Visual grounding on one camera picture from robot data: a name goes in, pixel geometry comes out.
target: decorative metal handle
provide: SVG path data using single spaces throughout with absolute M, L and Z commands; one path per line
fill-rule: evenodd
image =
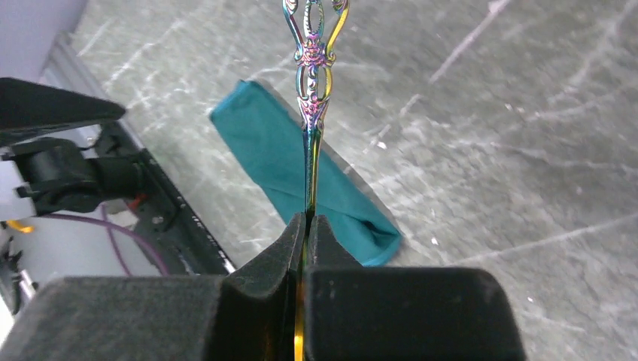
M 330 101 L 330 93 L 333 90 L 333 66 L 336 56 L 333 50 L 335 41 L 343 29 L 345 20 L 350 11 L 349 0 L 331 0 L 333 9 L 339 18 L 335 27 L 323 42 L 324 36 L 324 6 L 321 0 L 306 0 L 303 15 L 303 29 L 305 40 L 293 18 L 299 8 L 299 0 L 283 0 L 284 17 L 288 22 L 290 31 L 296 42 L 295 61 L 297 63 L 296 89 L 299 112 L 302 116 L 303 150 L 305 166 L 305 215 L 306 215 L 306 239 L 303 244 L 302 263 L 299 270 L 305 267 L 307 235 L 310 230 L 312 218 L 317 207 L 317 170 L 319 166 L 319 153 L 321 151 L 321 138 L 324 134 L 324 118 Z M 313 6 L 319 11 L 319 23 L 313 29 L 310 22 L 310 12 Z M 326 75 L 326 86 L 323 94 L 319 94 L 319 71 Z M 303 361 L 303 282 L 302 275 L 298 275 L 295 315 L 295 361 Z

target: cable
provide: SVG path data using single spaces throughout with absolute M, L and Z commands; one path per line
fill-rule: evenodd
M 150 257 L 155 262 L 155 265 L 159 269 L 159 273 L 162 276 L 169 275 L 169 268 L 166 266 L 166 264 L 162 260 L 162 257 L 160 257 L 160 254 L 157 253 L 155 248 L 153 248 L 153 246 L 150 245 L 143 237 L 141 237 L 140 235 L 138 235 L 137 233 L 135 233 L 135 232 L 133 232 L 131 230 L 128 230 L 128 229 L 126 229 L 126 228 L 124 228 L 122 226 L 118 226 L 117 224 L 114 224 L 114 223 L 111 223 L 111 222 L 107 222 L 105 220 L 98 220 L 96 218 L 76 216 L 76 215 L 71 215 L 71 214 L 47 214 L 47 215 L 42 216 L 42 217 L 43 218 L 53 219 L 53 220 L 71 220 L 71 221 L 75 221 L 75 222 L 90 223 L 90 224 L 95 224 L 97 226 L 106 227 L 108 229 L 123 233 L 124 235 L 127 235 L 130 238 L 133 238 L 135 243 L 137 243 L 140 248 L 143 248 L 144 250 L 147 251 L 147 253 L 150 255 Z
M 108 221 L 106 205 L 102 205 L 100 207 L 100 210 L 102 211 L 102 220 Z M 117 245 L 117 241 L 115 240 L 115 235 L 113 234 L 113 229 L 111 229 L 110 227 L 107 227 L 106 232 L 108 233 L 108 240 L 111 241 L 111 246 L 113 247 L 113 251 L 115 252 L 117 261 L 122 266 L 124 273 L 126 273 L 126 275 L 129 277 L 133 276 L 133 274 L 131 273 L 131 270 L 129 269 L 129 267 L 126 265 L 126 262 L 124 261 L 124 257 L 122 256 L 122 252 L 120 251 L 120 246 Z

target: purple cable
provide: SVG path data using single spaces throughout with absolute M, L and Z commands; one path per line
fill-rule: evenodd
M 102 220 L 108 221 L 108 214 L 107 214 L 107 211 L 106 211 L 106 205 L 102 205 L 100 207 L 100 210 L 102 211 Z M 115 240 L 115 235 L 113 234 L 113 229 L 108 227 L 106 229 L 106 232 L 108 233 L 108 240 L 111 241 L 111 246 L 113 247 L 113 251 L 115 252 L 115 256 L 117 257 L 117 261 L 122 266 L 122 269 L 124 270 L 124 273 L 126 273 L 126 275 L 129 276 L 129 277 L 133 276 L 133 274 L 131 273 L 131 270 L 129 269 L 129 267 L 126 265 L 126 262 L 124 261 L 124 257 L 122 256 L 122 252 L 120 251 L 120 246 L 117 245 L 117 241 Z
M 159 273 L 162 276 L 169 275 L 169 268 L 166 267 L 166 264 L 164 263 L 164 261 L 162 261 L 162 257 L 160 257 L 160 254 L 157 253 L 155 248 L 153 248 L 153 246 L 151 246 L 143 237 L 133 231 L 130 231 L 122 226 L 118 226 L 117 224 L 108 222 L 106 220 L 98 220 L 96 218 L 75 216 L 71 214 L 47 214 L 46 216 L 42 217 L 53 220 L 73 220 L 75 222 L 95 224 L 97 226 L 102 226 L 110 230 L 121 232 L 124 235 L 128 235 L 130 238 L 133 238 L 133 241 L 135 241 L 135 243 L 137 243 L 140 248 L 144 248 L 144 250 L 147 251 L 147 253 L 155 262 L 155 265 L 159 269 Z

